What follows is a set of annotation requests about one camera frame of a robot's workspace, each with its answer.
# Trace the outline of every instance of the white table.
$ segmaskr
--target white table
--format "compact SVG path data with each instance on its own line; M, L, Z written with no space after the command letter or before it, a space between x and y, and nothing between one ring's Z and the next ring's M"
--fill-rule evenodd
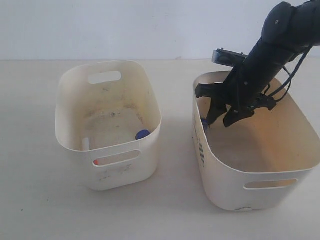
M230 68L209 59L139 62L161 107L165 151L151 178L105 192L79 186L55 136L59 79L89 62L0 62L0 240L320 238L320 167L273 209L228 212L207 199L192 140L192 85ZM290 90L317 133L319 74L320 59L308 58Z

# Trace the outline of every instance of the black robotic arm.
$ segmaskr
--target black robotic arm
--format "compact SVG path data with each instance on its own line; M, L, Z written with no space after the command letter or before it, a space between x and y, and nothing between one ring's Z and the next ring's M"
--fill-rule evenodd
M213 124L225 114L224 126L250 118L257 108L270 111L281 99L273 96L288 84L303 60L314 46L320 45L320 0L311 0L294 7L281 2L267 16L261 38L248 56L217 49L213 61L233 67L224 82L199 84L197 98L211 98L207 123ZM280 89L266 95L262 93L285 65L303 54L297 67Z

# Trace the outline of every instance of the blue bottle cap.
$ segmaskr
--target blue bottle cap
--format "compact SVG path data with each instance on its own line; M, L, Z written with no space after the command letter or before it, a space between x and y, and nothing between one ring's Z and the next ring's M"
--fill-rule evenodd
M150 135L150 132L147 129L141 130L136 134L135 140L143 139L148 135Z

